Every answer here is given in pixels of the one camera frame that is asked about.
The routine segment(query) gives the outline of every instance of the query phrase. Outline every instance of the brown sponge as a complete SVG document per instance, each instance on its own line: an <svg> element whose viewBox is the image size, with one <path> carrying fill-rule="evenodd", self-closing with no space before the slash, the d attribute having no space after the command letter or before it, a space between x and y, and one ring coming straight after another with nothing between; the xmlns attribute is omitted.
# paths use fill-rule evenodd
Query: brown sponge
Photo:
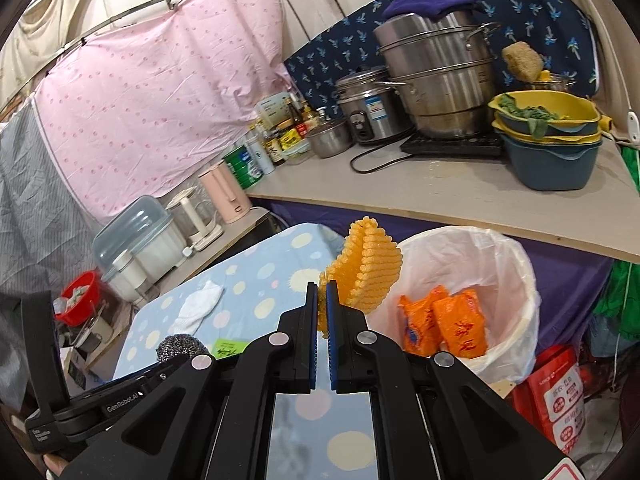
<svg viewBox="0 0 640 480"><path fill-rule="evenodd" d="M542 58L524 41L506 46L502 59L520 81L537 81L543 69Z"/></svg>

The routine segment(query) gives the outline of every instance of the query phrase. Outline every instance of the gray container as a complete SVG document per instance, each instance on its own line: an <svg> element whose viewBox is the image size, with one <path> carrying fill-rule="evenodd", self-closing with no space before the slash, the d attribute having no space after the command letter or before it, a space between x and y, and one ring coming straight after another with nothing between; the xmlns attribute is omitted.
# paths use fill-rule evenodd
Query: gray container
<svg viewBox="0 0 640 480"><path fill-rule="evenodd" d="M582 189L591 177L602 144L600 140L594 144L561 146L558 150L552 144L535 146L505 134L500 136L513 173L521 183L536 191Z"/></svg>
<svg viewBox="0 0 640 480"><path fill-rule="evenodd" d="M329 158L345 152L353 146L351 131L346 119L335 119L320 124L305 137L311 149L320 158Z"/></svg>
<svg viewBox="0 0 640 480"><path fill-rule="evenodd" d="M335 84L337 102L359 144L399 139L414 127L394 88L383 82L388 76L386 66L377 66Z"/></svg>

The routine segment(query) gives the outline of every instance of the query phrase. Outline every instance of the green vegetable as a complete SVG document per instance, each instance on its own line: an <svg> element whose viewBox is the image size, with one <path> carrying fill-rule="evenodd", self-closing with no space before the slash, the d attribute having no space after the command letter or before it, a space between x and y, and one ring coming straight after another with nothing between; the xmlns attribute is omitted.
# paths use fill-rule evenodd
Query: green vegetable
<svg viewBox="0 0 640 480"><path fill-rule="evenodd" d="M500 97L498 106L509 115L526 119L529 124L529 133L534 140L540 140L545 136L549 121L557 121L560 119L560 115L550 112L543 106L518 108L516 99L509 94L503 94Z"/></svg>

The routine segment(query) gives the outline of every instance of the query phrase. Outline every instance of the navy blue patterned cloth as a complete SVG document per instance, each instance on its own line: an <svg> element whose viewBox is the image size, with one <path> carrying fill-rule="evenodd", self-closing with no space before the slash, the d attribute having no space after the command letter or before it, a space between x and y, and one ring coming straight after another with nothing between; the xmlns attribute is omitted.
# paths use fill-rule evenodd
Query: navy blue patterned cloth
<svg viewBox="0 0 640 480"><path fill-rule="evenodd" d="M335 82L361 66L385 63L373 30L383 23L382 12L393 0L376 0L318 34L286 60L298 88L314 107L340 115ZM514 77L500 58L508 44L526 41L543 55L545 68L576 79L573 92L591 96L596 75L590 23L571 0L480 0L485 14L478 23L501 22L490 37L496 91L514 89Z"/></svg>

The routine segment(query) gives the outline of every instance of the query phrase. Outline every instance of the purple cloth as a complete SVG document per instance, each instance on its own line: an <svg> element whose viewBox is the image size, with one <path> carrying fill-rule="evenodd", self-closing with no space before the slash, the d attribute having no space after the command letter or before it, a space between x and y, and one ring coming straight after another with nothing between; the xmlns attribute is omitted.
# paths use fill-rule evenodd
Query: purple cloth
<svg viewBox="0 0 640 480"><path fill-rule="evenodd" d="M324 207L297 202L252 199L281 216L290 225L314 222L346 236L352 222L365 215L375 217L387 234L401 242L443 224L413 218ZM600 291L607 283L613 260L599 254L515 238L527 252L542 298L536 353L555 344L577 347L593 314Z"/></svg>
<svg viewBox="0 0 640 480"><path fill-rule="evenodd" d="M382 13L388 20L400 14L414 12L425 18L437 21L454 10L473 9L478 0L393 0Z"/></svg>

